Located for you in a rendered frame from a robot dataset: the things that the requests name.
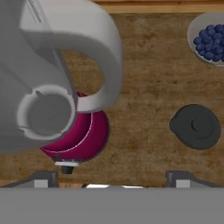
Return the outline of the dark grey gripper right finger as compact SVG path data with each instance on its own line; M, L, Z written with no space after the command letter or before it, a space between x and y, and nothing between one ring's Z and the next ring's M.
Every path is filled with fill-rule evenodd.
M167 171L165 173L166 187L172 188L193 188L193 187L218 187L214 183L196 178L189 171Z

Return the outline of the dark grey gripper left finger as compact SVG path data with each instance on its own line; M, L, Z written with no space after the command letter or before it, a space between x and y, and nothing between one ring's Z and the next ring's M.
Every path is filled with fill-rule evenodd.
M28 178L5 185L4 188L55 188L58 186L56 171L35 171Z

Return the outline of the dark grey blender lid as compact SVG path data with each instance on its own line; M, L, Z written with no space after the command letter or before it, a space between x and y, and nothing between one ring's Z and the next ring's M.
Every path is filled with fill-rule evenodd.
M199 104L180 108L170 120L170 130L184 145L195 150L206 150L217 144L221 124L216 114Z

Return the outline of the magenta blender base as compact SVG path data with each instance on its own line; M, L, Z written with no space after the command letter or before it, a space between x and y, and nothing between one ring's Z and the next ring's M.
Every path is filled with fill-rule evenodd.
M41 150L61 167L63 174L72 174L75 166L97 157L104 150L109 134L109 119L105 112L79 113L68 133Z

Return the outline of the blueberries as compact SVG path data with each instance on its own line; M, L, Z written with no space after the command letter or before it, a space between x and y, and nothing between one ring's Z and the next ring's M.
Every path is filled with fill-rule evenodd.
M209 24L193 39L194 49L206 61L224 63L224 24Z

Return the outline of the grey bowl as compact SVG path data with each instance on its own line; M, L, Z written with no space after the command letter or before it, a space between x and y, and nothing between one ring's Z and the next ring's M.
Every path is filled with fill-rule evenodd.
M202 13L189 24L186 38L189 47L201 61L217 67L224 67L224 62L221 60L213 62L211 60L206 60L204 57L199 55L196 51L196 45L193 43L193 40L198 36L201 30L205 29L208 25L218 24L224 25L224 11Z

